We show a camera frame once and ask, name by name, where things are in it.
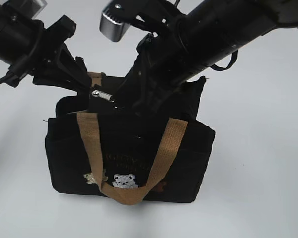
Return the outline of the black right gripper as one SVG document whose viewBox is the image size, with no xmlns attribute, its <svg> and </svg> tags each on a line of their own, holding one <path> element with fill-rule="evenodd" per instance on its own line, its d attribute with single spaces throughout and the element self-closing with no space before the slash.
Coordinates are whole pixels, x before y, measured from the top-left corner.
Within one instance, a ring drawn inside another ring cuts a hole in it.
<svg viewBox="0 0 298 238">
<path fill-rule="evenodd" d="M 138 55 L 125 81 L 114 94 L 116 108 L 150 115 L 188 80 L 188 52 L 179 36 L 147 34 L 137 45 Z"/>
</svg>

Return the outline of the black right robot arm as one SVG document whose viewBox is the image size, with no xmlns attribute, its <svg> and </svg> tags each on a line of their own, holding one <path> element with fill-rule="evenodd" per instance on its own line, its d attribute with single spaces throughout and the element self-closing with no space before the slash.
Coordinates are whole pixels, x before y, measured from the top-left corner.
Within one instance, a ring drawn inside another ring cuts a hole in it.
<svg viewBox="0 0 298 238">
<path fill-rule="evenodd" d="M 179 15 L 164 34 L 147 34 L 113 95 L 118 108 L 155 113 L 181 85 L 273 30 L 298 27 L 298 0 L 205 0 Z"/>
</svg>

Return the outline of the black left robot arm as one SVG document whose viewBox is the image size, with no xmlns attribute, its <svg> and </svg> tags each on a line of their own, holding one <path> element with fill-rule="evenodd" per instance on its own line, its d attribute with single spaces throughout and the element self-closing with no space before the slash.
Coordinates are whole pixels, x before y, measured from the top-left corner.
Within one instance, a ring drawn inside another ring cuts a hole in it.
<svg viewBox="0 0 298 238">
<path fill-rule="evenodd" d="M 36 16 L 47 5 L 44 0 L 8 0 L 0 4 L 0 60 L 9 68 L 0 85 L 16 88 L 30 75 L 33 84 L 88 92 L 92 80 L 81 57 L 74 58 L 65 41 L 76 31 L 76 23 L 63 15 L 45 28 Z"/>
</svg>

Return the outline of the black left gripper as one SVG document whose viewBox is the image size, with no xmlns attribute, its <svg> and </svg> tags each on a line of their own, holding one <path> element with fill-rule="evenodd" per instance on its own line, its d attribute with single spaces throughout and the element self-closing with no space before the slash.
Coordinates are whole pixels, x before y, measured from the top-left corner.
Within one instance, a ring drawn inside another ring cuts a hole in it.
<svg viewBox="0 0 298 238">
<path fill-rule="evenodd" d="M 65 40 L 76 30 L 76 24 L 63 15 L 50 27 L 40 20 L 22 19 L 7 24 L 7 84 L 17 87 L 27 75 L 33 84 L 68 88 L 88 94 L 91 77 L 83 57 L 70 54 Z"/>
</svg>

